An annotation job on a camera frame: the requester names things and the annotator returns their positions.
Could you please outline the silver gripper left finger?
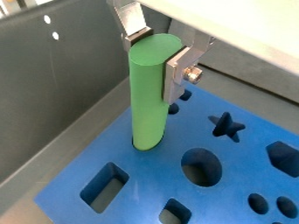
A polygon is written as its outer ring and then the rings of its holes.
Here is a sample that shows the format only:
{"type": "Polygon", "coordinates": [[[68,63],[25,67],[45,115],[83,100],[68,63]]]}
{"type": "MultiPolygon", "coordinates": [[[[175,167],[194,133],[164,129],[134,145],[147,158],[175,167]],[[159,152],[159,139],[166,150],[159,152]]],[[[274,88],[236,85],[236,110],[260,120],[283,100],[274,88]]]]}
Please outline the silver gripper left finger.
{"type": "Polygon", "coordinates": [[[154,29],[146,24],[142,4],[136,0],[107,0],[116,24],[121,33],[124,50],[154,34],[154,29]]]}

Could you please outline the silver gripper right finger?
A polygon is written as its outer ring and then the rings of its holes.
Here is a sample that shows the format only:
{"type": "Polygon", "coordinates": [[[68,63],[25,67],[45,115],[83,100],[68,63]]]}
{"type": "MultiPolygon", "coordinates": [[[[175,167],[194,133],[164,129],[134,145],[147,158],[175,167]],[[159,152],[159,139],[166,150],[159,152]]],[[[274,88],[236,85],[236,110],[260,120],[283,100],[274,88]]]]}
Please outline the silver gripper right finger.
{"type": "Polygon", "coordinates": [[[215,38],[202,31],[195,31],[191,37],[191,45],[183,45],[182,49],[164,62],[163,100],[174,104],[183,95],[184,82],[198,84],[202,78],[202,70],[196,67],[199,58],[211,49],[215,38]]]}

